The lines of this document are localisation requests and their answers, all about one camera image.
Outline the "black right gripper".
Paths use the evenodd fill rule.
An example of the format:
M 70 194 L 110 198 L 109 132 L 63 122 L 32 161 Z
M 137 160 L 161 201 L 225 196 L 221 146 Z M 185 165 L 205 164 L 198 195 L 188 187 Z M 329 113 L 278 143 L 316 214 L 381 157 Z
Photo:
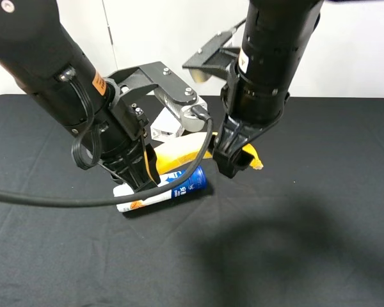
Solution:
M 212 153 L 221 174 L 233 178 L 250 166 L 254 156 L 243 147 L 280 120 L 289 85 L 290 66 L 285 63 L 252 63 L 246 72 L 231 64 L 220 95 L 225 117 Z

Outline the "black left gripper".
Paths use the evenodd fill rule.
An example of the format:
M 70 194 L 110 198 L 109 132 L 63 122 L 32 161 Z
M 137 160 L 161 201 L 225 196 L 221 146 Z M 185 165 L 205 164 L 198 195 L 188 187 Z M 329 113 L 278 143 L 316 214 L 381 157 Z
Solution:
M 83 169 L 102 166 L 115 179 L 121 179 L 134 192 L 157 187 L 161 182 L 157 171 L 157 155 L 151 144 L 145 142 L 148 119 L 136 103 L 124 107 L 120 115 L 129 120 L 127 127 L 120 123 L 109 109 L 114 90 L 108 82 L 83 86 Z

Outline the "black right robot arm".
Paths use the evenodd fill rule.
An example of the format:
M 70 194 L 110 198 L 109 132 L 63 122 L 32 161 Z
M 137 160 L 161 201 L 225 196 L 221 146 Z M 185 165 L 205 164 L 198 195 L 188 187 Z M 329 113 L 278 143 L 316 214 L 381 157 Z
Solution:
M 322 1 L 250 1 L 241 50 L 221 91 L 225 117 L 212 156 L 223 175 L 232 178 L 246 169 L 253 158 L 243 147 L 281 119 L 322 5 Z

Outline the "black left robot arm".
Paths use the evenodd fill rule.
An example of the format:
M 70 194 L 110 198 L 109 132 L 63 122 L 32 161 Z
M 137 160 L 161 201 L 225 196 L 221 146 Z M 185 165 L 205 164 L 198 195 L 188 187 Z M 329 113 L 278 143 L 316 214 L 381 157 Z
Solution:
M 79 168 L 101 166 L 137 192 L 159 184 L 145 114 L 98 73 L 62 26 L 56 1 L 0 1 L 0 65 L 71 133 Z

